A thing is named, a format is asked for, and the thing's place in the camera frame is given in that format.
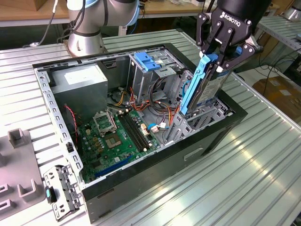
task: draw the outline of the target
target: power cable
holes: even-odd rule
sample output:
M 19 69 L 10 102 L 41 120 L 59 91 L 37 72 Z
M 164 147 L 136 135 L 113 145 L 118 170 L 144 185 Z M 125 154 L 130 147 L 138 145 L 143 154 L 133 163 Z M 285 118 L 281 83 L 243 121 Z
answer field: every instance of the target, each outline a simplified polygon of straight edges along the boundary
M 51 23 L 52 23 L 52 21 L 53 21 L 53 18 L 54 18 L 54 16 L 55 16 L 55 11 L 56 11 L 56 6 L 57 6 L 57 4 L 58 4 L 58 0 L 55 0 L 55 3 L 54 3 L 54 5 L 53 5 L 53 9 L 52 9 L 52 15 L 51 15 L 51 18 L 50 18 L 50 20 L 49 20 L 49 23 L 48 23 L 48 25 L 47 25 L 46 31 L 45 31 L 45 33 L 44 33 L 44 35 L 43 35 L 41 41 L 39 41 L 39 42 L 33 42 L 33 43 L 29 44 L 29 45 L 24 45 L 24 46 L 22 46 L 23 48 L 25 48 L 25 47 L 36 47 L 36 46 L 40 46 L 40 45 L 43 43 L 43 41 L 44 41 L 45 38 L 46 38 L 46 35 L 48 34 L 48 30 L 49 30 L 49 27 L 50 27 L 50 25 L 51 25 Z
M 71 21 L 71 22 L 68 24 L 67 29 L 65 29 L 65 30 L 63 31 L 61 37 L 59 37 L 58 39 L 56 39 L 56 42 L 57 42 L 57 43 L 59 42 L 59 40 L 62 41 L 62 39 L 69 37 L 70 35 L 72 35 L 73 33 L 75 33 L 75 32 L 78 30 L 78 28 L 81 26 L 81 24 L 82 24 L 82 22 L 83 22 L 83 20 L 84 20 L 84 16 L 85 16 L 85 6 L 86 6 L 86 0 L 83 0 L 83 5 L 82 5 L 82 7 L 81 7 L 79 13 L 77 14 L 75 20 Z M 79 17 L 80 17 L 80 21 L 79 21 L 78 25 L 74 28 L 74 26 L 76 25 L 76 23 L 77 23 Z

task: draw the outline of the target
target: metal bracket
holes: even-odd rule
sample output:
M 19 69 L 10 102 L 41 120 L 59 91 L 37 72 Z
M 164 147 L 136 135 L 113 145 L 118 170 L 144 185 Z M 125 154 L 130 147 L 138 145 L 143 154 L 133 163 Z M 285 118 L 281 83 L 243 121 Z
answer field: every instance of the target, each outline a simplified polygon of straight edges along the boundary
M 250 44 L 246 43 L 243 45 L 242 53 L 240 56 L 238 56 L 230 61 L 225 60 L 223 62 L 223 64 L 221 65 L 221 67 L 225 68 L 225 70 L 230 70 L 233 67 L 240 65 L 242 62 L 247 60 L 249 57 L 251 57 L 255 53 L 256 53 L 255 48 L 253 46 L 251 46 Z
M 46 185 L 53 188 L 57 198 L 52 209 L 58 222 L 76 212 L 83 204 L 71 165 L 52 167 L 44 174 L 44 178 Z

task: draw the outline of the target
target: blue tab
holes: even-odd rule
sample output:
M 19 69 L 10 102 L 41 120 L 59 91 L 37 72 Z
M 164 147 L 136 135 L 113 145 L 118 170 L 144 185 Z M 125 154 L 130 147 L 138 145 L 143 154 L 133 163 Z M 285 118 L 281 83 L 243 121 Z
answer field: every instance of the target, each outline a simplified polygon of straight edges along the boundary
M 46 196 L 47 196 L 47 198 L 50 197 L 50 191 L 49 191 L 49 189 L 46 190 Z
M 134 57 L 147 72 L 161 68 L 161 66 L 156 64 L 153 59 L 145 52 L 135 53 Z

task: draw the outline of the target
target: slotted aluminum surface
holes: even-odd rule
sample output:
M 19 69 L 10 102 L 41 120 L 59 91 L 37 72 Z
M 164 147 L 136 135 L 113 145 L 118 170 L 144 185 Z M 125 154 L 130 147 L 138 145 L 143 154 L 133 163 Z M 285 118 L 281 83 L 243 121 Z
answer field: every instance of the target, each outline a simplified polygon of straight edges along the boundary
M 301 22 L 291 22 L 282 16 L 265 16 L 257 26 L 293 50 L 301 48 L 301 41 L 296 38 L 301 34 Z
M 171 42 L 195 64 L 199 50 L 176 30 L 104 39 L 109 51 Z M 40 173 L 64 164 L 31 64 L 70 57 L 64 45 L 0 51 L 0 132 L 29 129 Z M 94 225 L 290 225 L 301 211 L 301 130 L 231 75 L 223 89 L 248 115 L 203 159 Z M 46 200 L 0 225 L 89 225 L 82 206 L 57 223 Z

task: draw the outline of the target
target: table leg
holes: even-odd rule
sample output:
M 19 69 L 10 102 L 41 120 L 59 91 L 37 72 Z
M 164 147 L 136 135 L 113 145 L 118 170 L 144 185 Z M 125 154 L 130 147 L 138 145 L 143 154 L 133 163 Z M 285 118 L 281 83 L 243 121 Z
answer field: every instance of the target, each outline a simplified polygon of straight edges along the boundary
M 118 36 L 127 35 L 127 26 L 119 26 Z

